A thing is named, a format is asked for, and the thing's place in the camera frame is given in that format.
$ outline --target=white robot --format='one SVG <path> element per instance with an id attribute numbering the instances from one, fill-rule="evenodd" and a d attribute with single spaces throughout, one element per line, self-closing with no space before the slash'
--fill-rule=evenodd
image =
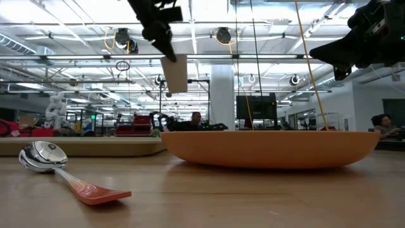
<path id="1" fill-rule="evenodd" d="M 47 120 L 45 128 L 51 128 L 52 125 L 54 129 L 61 128 L 61 122 L 65 119 L 66 115 L 66 104 L 62 102 L 63 96 L 64 94 L 62 92 L 55 92 L 49 98 L 51 103 L 45 112 Z"/>

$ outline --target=ceiling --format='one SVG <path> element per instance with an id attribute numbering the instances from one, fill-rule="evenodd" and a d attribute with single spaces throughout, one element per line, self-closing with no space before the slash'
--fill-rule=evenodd
<path id="1" fill-rule="evenodd" d="M 310 80 L 301 80 L 298 87 L 291 87 L 289 79 L 298 75 L 309 79 L 308 65 L 305 59 L 271 59 L 269 54 L 304 54 L 300 36 L 300 26 L 293 1 L 253 0 L 252 9 L 249 1 L 218 0 L 178 0 L 181 6 L 183 22 L 171 24 L 173 47 L 177 54 L 250 54 L 254 58 L 239 61 L 236 66 L 228 60 L 206 59 L 189 60 L 187 65 L 190 79 L 205 80 L 212 75 L 214 64 L 234 64 L 235 76 L 240 77 L 243 88 L 247 91 L 259 89 L 258 75 L 261 77 L 262 90 L 294 91 L 297 88 L 312 90 Z M 367 1 L 352 1 L 352 4 L 333 4 L 329 1 L 300 1 L 299 15 L 302 30 L 306 34 L 308 50 L 327 44 L 345 36 L 349 29 L 347 19 L 354 10 Z M 219 27 L 227 27 L 233 45 L 220 44 L 215 39 Z M 151 43 L 142 38 L 142 25 L 137 21 L 126 0 L 1 0 L 0 34 L 12 37 L 24 46 L 41 50 L 36 54 L 78 55 L 69 60 L 52 60 L 51 63 L 24 61 L 20 59 L 0 61 L 0 77 L 4 81 L 54 81 L 42 84 L 43 90 L 52 91 L 90 91 L 78 94 L 86 102 L 74 102 L 73 105 L 94 104 L 106 107 L 118 105 L 121 111 L 135 108 L 138 112 L 158 110 L 156 100 L 159 93 L 155 84 L 156 77 L 164 78 L 159 60 L 147 57 L 139 60 L 126 60 L 130 70 L 120 72 L 116 64 L 122 60 L 83 60 L 79 56 L 97 54 L 126 54 L 124 49 L 114 47 L 114 33 L 118 28 L 128 28 L 128 33 L 139 47 L 139 55 L 160 54 Z M 8 47 L 0 46 L 0 54 L 22 56 Z M 256 62 L 256 54 L 262 56 Z M 332 67 L 322 62 L 311 60 L 314 77 L 319 86 L 324 86 L 332 75 Z M 76 86 L 58 83 L 76 79 L 92 81 Z M 40 90 L 26 85 L 13 84 L 14 91 Z M 203 83 L 189 85 L 187 94 L 175 94 L 171 98 L 163 96 L 165 110 L 188 117 L 191 111 L 206 111 L 208 95 Z M 102 97 L 93 90 L 122 91 L 117 92 L 119 99 Z M 78 98 L 77 94 L 67 93 L 67 97 Z M 288 94 L 279 94 L 280 99 Z"/>

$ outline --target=spoon handle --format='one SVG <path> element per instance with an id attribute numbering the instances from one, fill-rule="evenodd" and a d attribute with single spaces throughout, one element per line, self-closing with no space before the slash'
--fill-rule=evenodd
<path id="1" fill-rule="evenodd" d="M 98 205 L 121 198 L 130 197 L 130 191 L 117 191 L 95 186 L 93 184 L 79 180 L 60 168 L 54 169 L 55 173 L 66 181 L 70 190 L 76 197 L 87 205 Z"/>

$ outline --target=orange bowl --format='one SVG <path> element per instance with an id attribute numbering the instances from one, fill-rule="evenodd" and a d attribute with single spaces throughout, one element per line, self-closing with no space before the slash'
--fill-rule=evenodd
<path id="1" fill-rule="evenodd" d="M 375 132 L 165 132 L 167 150 L 188 162 L 241 168 L 334 168 L 371 153 Z"/>

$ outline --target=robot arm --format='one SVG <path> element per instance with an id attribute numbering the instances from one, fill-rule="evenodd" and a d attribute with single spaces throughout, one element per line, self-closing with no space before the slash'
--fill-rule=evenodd
<path id="1" fill-rule="evenodd" d="M 374 63 L 389 67 L 405 60 L 405 2 L 371 0 L 358 8 L 342 39 L 312 49 L 309 54 L 333 65 L 336 80 L 343 80 L 355 65 L 366 68 Z"/>
<path id="2" fill-rule="evenodd" d="M 169 23 L 183 21 L 182 9 L 174 7 L 177 0 L 128 0 L 129 5 L 137 15 L 144 30 L 142 36 L 153 41 L 152 45 L 162 52 L 170 61 L 176 62 L 176 56 L 171 45 L 171 29 Z M 172 8 L 163 8 L 173 3 Z"/>

